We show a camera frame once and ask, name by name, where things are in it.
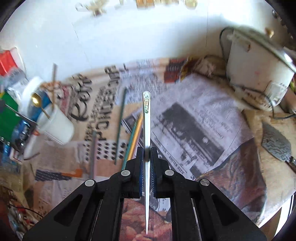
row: knife blade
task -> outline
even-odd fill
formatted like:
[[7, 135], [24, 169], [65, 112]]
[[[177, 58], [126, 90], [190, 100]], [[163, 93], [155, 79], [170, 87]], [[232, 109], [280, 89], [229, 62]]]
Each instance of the knife blade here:
[[145, 166], [145, 225], [146, 234], [148, 234], [148, 222], [149, 222], [149, 194], [150, 194], [150, 92], [143, 92], [143, 136], [144, 136], [144, 166]]
[[275, 158], [286, 162], [296, 173], [296, 160], [292, 156], [290, 141], [273, 126], [262, 122], [263, 136], [261, 145]]

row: white wall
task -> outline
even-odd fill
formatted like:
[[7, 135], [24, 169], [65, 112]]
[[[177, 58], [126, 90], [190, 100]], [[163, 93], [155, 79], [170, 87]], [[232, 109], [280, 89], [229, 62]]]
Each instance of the white wall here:
[[58, 79], [79, 71], [144, 58], [221, 55], [218, 36], [228, 25], [275, 30], [280, 43], [286, 30], [264, 0], [199, 0], [195, 10], [183, 3], [137, 9], [128, 4], [93, 17], [77, 12], [79, 0], [26, 0], [0, 32], [3, 49], [18, 47], [27, 77], [50, 80], [52, 63]]

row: gold spoon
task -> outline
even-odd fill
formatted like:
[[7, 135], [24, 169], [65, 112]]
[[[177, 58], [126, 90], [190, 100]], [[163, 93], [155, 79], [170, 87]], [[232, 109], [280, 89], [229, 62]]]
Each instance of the gold spoon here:
[[46, 113], [46, 111], [42, 108], [42, 99], [40, 97], [40, 95], [38, 95], [37, 93], [34, 93], [32, 96], [32, 102], [33, 105], [37, 108], [41, 108], [41, 110], [43, 111], [43, 113], [46, 115], [47, 118], [50, 118], [50, 116]]

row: red box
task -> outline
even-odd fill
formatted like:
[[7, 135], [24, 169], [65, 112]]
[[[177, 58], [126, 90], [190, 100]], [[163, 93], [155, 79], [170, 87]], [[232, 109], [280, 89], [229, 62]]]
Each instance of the red box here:
[[9, 50], [0, 53], [0, 75], [5, 76], [10, 69], [17, 68]]

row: metal pin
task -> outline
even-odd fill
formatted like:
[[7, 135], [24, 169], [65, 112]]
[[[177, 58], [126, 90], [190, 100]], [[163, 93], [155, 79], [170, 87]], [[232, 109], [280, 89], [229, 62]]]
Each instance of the metal pin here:
[[121, 175], [123, 175], [124, 177], [127, 177], [128, 175], [130, 175], [130, 171], [129, 170], [123, 170], [122, 172], [121, 172]]
[[200, 184], [203, 186], [209, 186], [210, 182], [207, 179], [201, 179]]
[[145, 224], [148, 234], [149, 194], [150, 194], [150, 92], [143, 92], [143, 134], [144, 134], [144, 163], [145, 163]]
[[166, 171], [165, 171], [165, 174], [166, 174], [167, 176], [172, 176], [172, 175], [174, 175], [174, 171], [173, 171], [173, 170], [166, 170]]
[[54, 105], [55, 105], [55, 96], [54, 96], [54, 85], [56, 81], [56, 76], [57, 76], [57, 65], [54, 63], [52, 67], [52, 111], [54, 110]]
[[96, 151], [96, 130], [92, 131], [92, 138], [91, 138], [91, 150], [90, 150], [90, 159], [89, 159], [89, 178], [94, 179], [94, 153]]
[[87, 187], [91, 187], [91, 186], [94, 185], [94, 180], [91, 180], [91, 179], [86, 180], [84, 184], [85, 184], [85, 186], [87, 186]]

